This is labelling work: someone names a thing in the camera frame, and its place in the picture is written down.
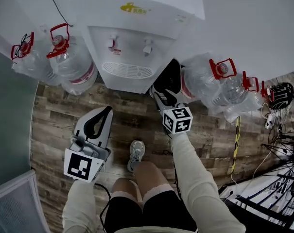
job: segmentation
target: person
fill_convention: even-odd
[[[173,160],[182,200],[162,172],[151,162],[142,161],[145,145],[133,141],[128,170],[133,172],[142,197],[125,178],[116,180],[106,213],[107,233],[243,233],[242,225],[219,199],[212,175],[205,169],[186,133],[172,135]],[[63,210],[65,233],[94,233],[95,198],[92,183],[75,181]]]

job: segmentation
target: red handle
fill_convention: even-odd
[[[268,88],[264,88],[264,81],[261,82],[261,95],[264,97],[264,98],[267,98],[269,99],[269,97],[271,98],[270,101],[273,102],[274,101],[274,91],[273,90],[270,90],[270,94],[268,94],[267,92]]]
[[[62,27],[65,27],[65,26],[67,27],[67,35],[68,35],[68,41],[69,41],[69,39],[70,39],[70,35],[69,35],[69,32],[68,32],[68,26],[69,25],[67,23],[59,24],[59,25],[51,28],[50,33],[51,33],[52,40],[54,40],[52,31],[54,31],[56,29],[59,29],[59,28],[62,28]]]
[[[233,74],[228,75],[228,76],[224,76],[224,75],[222,76],[222,75],[219,75],[219,74],[217,73],[216,68],[217,68],[217,66],[218,66],[219,64],[224,63],[224,62],[226,62],[226,61],[229,61],[229,62],[230,62],[231,66],[232,66]],[[226,79],[226,78],[229,78],[229,77],[232,77],[232,76],[236,76],[236,74],[237,74],[237,72],[236,72],[236,68],[235,68],[235,65],[234,65],[234,63],[233,63],[233,60],[230,59],[230,58],[229,58],[229,59],[226,59],[226,60],[224,60],[224,61],[218,62],[217,64],[215,64],[214,61],[213,61],[212,59],[210,59],[210,60],[209,60],[209,64],[210,64],[210,67],[211,67],[211,71],[213,72],[214,77],[215,77],[215,79],[217,79],[217,80],[219,80],[219,79]]]
[[[52,31],[54,31],[56,29],[59,29],[59,28],[62,28],[62,27],[65,27],[65,26],[67,27],[66,30],[67,30],[68,39],[65,39],[66,43],[65,43],[64,48],[63,49],[58,49],[58,50],[56,48],[54,48],[52,52],[49,52],[49,54],[46,55],[46,57],[48,59],[56,57],[56,56],[58,56],[60,54],[63,54],[63,53],[65,53],[67,51],[67,47],[69,47],[69,40],[70,40],[70,34],[68,32],[68,26],[69,25],[67,23],[59,24],[59,25],[57,25],[55,27],[52,27],[51,30],[50,30],[50,33],[51,33],[52,40],[54,40]]]
[[[30,34],[30,42],[28,43],[28,44],[29,44],[29,48],[28,48],[28,50],[27,50],[25,53],[22,54],[21,57],[19,57],[18,55],[15,56],[15,57],[13,57],[13,56],[14,56],[14,50],[15,50],[15,47],[16,47],[16,46],[19,46],[19,47],[21,46],[21,45],[13,45],[13,46],[12,46],[12,50],[11,50],[11,59],[14,60],[14,59],[16,59],[16,58],[23,58],[23,57],[26,56],[28,53],[30,53],[30,51],[31,51],[31,47],[34,45],[34,38],[35,38],[35,34],[34,34],[34,32],[31,32],[31,34]]]
[[[252,85],[250,83],[250,79],[254,79],[255,80],[255,83],[256,83],[256,89],[255,90],[250,90],[250,88],[252,87]],[[247,77],[246,76],[246,72],[243,71],[242,87],[244,87],[244,89],[247,90],[247,91],[259,92],[259,82],[258,82],[258,79],[256,77]]]

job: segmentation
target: leg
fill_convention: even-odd
[[[137,203],[137,190],[131,181],[119,178],[112,187],[111,197],[126,197]]]
[[[160,169],[151,162],[141,162],[134,174],[144,202],[144,225],[196,230],[183,201],[177,197]]]
[[[134,175],[144,203],[161,192],[173,191],[160,169],[151,162],[140,162],[135,167]]]
[[[132,182],[118,179],[112,188],[111,201],[104,227],[107,233],[142,226],[142,211],[137,203],[137,191]]]

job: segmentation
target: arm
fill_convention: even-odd
[[[96,208],[94,183],[75,181],[68,193],[63,210],[64,233],[94,233],[96,230]]]
[[[217,185],[186,133],[172,135],[173,158],[182,199],[200,233],[243,233],[242,225],[220,200]]]

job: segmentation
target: plastic water jug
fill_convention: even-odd
[[[216,98],[225,79],[236,75],[231,59],[215,64],[209,53],[197,55],[183,62],[183,65],[182,93],[191,101]]]
[[[219,97],[212,103],[217,106],[241,104],[246,100],[249,92],[259,92],[258,79],[248,78],[246,72],[238,73],[225,80]]]
[[[270,95],[270,89],[265,88],[264,81],[262,81],[258,92],[248,92],[246,99],[242,103],[235,104],[224,111],[226,120],[231,123],[244,112],[260,109],[267,102]]]
[[[41,80],[48,85],[59,85],[60,79],[53,73],[51,64],[46,58],[49,48],[47,39],[35,41],[34,32],[24,35],[20,45],[12,46],[13,70]]]
[[[53,37],[52,31],[67,27],[68,37]],[[69,35],[68,24],[64,23],[51,29],[53,49],[47,55],[55,74],[61,77],[64,90],[73,95],[80,95],[92,87],[97,78],[97,68],[83,41]]]

